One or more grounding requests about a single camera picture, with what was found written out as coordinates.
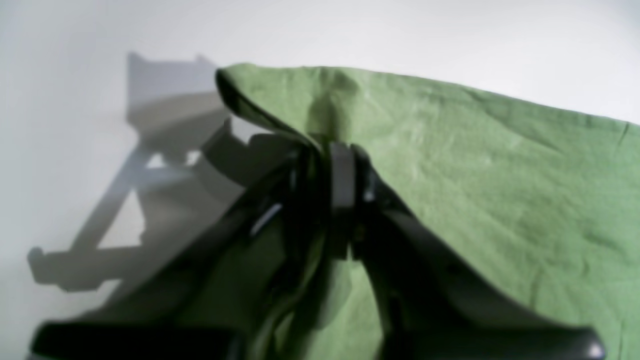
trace clamp jaw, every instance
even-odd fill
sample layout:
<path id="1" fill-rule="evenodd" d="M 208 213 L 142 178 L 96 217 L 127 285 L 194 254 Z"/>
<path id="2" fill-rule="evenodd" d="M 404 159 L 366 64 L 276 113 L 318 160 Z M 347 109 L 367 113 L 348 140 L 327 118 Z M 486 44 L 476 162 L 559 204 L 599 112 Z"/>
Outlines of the clamp jaw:
<path id="1" fill-rule="evenodd" d="M 385 333 L 383 359 L 604 359 L 592 329 L 542 318 L 487 283 L 420 223 L 364 149 L 331 143 L 322 156 L 284 140 L 291 146 L 281 164 L 214 227 L 120 302 L 45 324 L 33 352 L 66 360 L 276 359 L 273 333 L 322 271 L 326 261 L 312 255 L 320 248 L 321 259 L 350 253 L 365 265 Z M 251 324 L 242 330 L 182 325 L 179 318 L 220 259 L 277 222 L 285 259 L 257 292 L 266 305 L 251 309 Z M 132 308 L 137 320 L 123 321 Z"/>

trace white background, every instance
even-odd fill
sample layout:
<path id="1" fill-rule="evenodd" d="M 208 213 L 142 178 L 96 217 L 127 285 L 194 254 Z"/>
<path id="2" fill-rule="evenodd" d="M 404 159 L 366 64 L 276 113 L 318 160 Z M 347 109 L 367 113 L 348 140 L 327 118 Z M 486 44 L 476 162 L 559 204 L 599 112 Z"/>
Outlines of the white background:
<path id="1" fill-rule="evenodd" d="M 0 0 L 2 359 L 24 359 L 41 321 L 96 307 L 118 286 L 38 284 L 27 255 L 69 249 L 108 198 L 139 143 L 127 114 L 211 94 L 213 64 L 236 62 L 411 74 L 640 123 L 640 0 Z M 210 98 L 158 117 L 211 112 Z M 175 225 L 211 209 L 212 222 L 233 197 L 202 193 L 154 216 Z M 140 201 L 127 198 L 101 246 L 140 244 Z"/>

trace green cloth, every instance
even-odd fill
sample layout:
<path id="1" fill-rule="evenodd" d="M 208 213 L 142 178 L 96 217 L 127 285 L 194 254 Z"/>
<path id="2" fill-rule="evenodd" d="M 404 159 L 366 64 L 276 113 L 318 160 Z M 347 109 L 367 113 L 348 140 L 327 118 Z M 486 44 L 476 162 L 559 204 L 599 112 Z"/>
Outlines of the green cloth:
<path id="1" fill-rule="evenodd" d="M 422 223 L 499 289 L 539 314 L 594 326 L 608 359 L 640 354 L 640 127 L 366 70 L 221 73 L 299 132 L 364 147 Z M 304 359 L 375 354 L 366 273 L 340 268 Z"/>

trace green fabric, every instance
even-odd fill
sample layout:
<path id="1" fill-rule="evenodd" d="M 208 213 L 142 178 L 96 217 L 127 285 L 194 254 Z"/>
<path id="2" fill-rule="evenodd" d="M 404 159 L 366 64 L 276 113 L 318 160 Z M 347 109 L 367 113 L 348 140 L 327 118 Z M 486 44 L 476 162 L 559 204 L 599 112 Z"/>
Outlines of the green fabric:
<path id="1" fill-rule="evenodd" d="M 423 224 L 502 291 L 553 319 L 595 326 L 608 359 L 640 354 L 640 127 L 366 70 L 222 71 L 298 131 L 363 146 Z M 358 263 L 342 268 L 333 289 L 346 295 L 327 298 L 328 323 L 300 357 L 376 351 L 366 274 Z"/>

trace white wall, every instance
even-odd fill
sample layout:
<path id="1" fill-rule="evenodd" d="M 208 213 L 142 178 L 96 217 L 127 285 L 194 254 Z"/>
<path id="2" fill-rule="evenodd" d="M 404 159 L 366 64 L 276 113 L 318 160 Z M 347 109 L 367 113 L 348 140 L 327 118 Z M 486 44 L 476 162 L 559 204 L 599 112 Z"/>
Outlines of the white wall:
<path id="1" fill-rule="evenodd" d="M 27 254 L 69 249 L 101 197 L 126 192 L 109 184 L 127 159 L 148 155 L 131 112 L 161 102 L 143 120 L 211 114 L 219 102 L 170 105 L 213 99 L 214 66 L 240 61 L 412 74 L 640 124 L 638 0 L 1 0 L 0 357 L 23 359 L 42 320 L 95 307 L 116 288 L 37 284 Z M 189 171 L 152 174 L 134 190 Z M 229 201 L 207 196 L 152 216 L 178 231 Z M 141 201 L 129 194 L 115 207 L 104 241 L 141 241 L 155 204 Z"/>

